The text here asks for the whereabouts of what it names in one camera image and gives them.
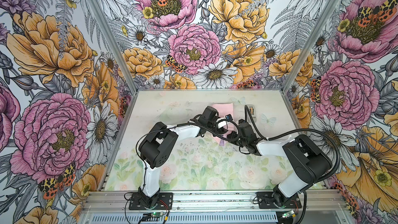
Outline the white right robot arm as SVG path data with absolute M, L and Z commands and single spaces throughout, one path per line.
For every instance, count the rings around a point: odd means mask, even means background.
M 280 137 L 261 137 L 255 134 L 250 123 L 242 120 L 238 130 L 227 135 L 230 143 L 247 149 L 250 155 L 275 155 L 288 159 L 293 172 L 274 187 L 272 194 L 274 204 L 279 207 L 322 180 L 333 167 L 331 159 L 308 136 L 291 136 L 296 132 Z

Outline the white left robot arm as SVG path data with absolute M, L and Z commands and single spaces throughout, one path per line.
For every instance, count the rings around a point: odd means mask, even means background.
M 211 106 L 185 123 L 166 125 L 157 122 L 136 144 L 136 152 L 144 163 L 143 182 L 138 190 L 140 197 L 144 200 L 159 197 L 160 167 L 167 162 L 178 141 L 197 138 L 207 132 L 221 138 L 232 122 L 232 115 L 222 117 Z

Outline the purple wrapping paper sheet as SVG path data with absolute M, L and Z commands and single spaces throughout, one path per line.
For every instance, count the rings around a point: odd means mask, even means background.
M 228 104 L 213 104 L 212 107 L 216 109 L 219 113 L 220 118 L 224 118 L 227 115 L 231 115 L 232 119 L 234 119 L 234 105 L 233 103 L 228 103 Z M 225 128 L 228 130 L 226 134 L 223 135 L 223 137 L 227 137 L 228 134 L 231 133 L 235 129 L 233 124 L 227 124 L 225 125 Z M 219 146 L 224 146 L 226 144 L 226 141 L 217 137 L 214 137 L 214 140 L 218 143 Z

